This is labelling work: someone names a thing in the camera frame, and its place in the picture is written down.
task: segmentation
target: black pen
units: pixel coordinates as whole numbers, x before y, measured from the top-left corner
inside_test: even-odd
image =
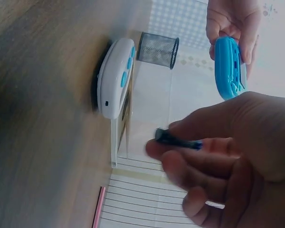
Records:
[[[189,148],[197,151],[203,147],[203,143],[200,140],[198,141],[181,140],[172,136],[168,130],[164,130],[161,128],[156,129],[155,140],[161,144]]]

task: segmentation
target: blue plastic device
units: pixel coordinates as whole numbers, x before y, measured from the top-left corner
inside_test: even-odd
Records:
[[[218,92],[226,101],[247,89],[246,64],[242,62],[238,44],[231,37],[215,42],[215,81]]]

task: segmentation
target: wood grain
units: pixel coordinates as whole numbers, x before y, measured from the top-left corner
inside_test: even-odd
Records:
[[[139,41],[151,6],[0,1],[0,228],[91,226],[111,173],[91,83],[111,40]]]

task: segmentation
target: black mesh pencil holder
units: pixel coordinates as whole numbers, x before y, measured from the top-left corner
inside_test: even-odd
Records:
[[[180,39],[142,33],[137,60],[174,68]]]

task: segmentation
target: hand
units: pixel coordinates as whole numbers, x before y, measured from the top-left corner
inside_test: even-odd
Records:
[[[199,152],[154,140],[146,145],[168,178],[188,191],[183,209],[193,222],[204,228],[285,228],[285,98],[244,93],[199,109],[169,130],[204,142]]]
[[[209,0],[206,32],[211,43],[210,57],[214,60],[214,44],[217,38],[233,37],[239,43],[249,76],[255,60],[261,18],[258,0]]]

